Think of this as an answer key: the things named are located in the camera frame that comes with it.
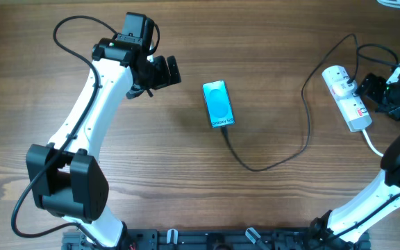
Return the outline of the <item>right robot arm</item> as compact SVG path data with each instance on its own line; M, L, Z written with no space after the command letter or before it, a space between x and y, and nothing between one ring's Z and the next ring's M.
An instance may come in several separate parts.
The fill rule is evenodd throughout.
M360 84L341 66L322 73L350 131L366 134L372 123L362 97L376 104L378 113L400 120L400 60L389 66L392 75L383 78L373 73ZM377 222L400 208L400 136L381 154L380 172L352 200L312 221L303 234L304 249L361 249L361 237Z

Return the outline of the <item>white power strip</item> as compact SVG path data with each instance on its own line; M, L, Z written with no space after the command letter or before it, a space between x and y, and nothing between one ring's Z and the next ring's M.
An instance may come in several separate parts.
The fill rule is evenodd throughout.
M331 66L322 72L329 92L339 108L351 132L361 132L371 123L372 119L362 99L355 93L357 82L349 81L349 75L342 66Z

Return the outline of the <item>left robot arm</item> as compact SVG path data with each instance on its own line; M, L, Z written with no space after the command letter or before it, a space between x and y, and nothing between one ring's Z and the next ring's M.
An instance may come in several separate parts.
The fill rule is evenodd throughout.
M107 207L109 184L99 153L123 99L181 82L176 59L156 55L159 41L151 18L128 12L121 32L94 45L87 81L63 125L46 145L34 144L26 154L30 182L24 194L79 229L80 248L135 248L126 224Z

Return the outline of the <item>teal Galaxy smartphone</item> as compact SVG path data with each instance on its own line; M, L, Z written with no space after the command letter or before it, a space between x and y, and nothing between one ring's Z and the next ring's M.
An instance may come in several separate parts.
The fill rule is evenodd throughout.
M202 85L208 117L213 128L235 123L231 100L223 80Z

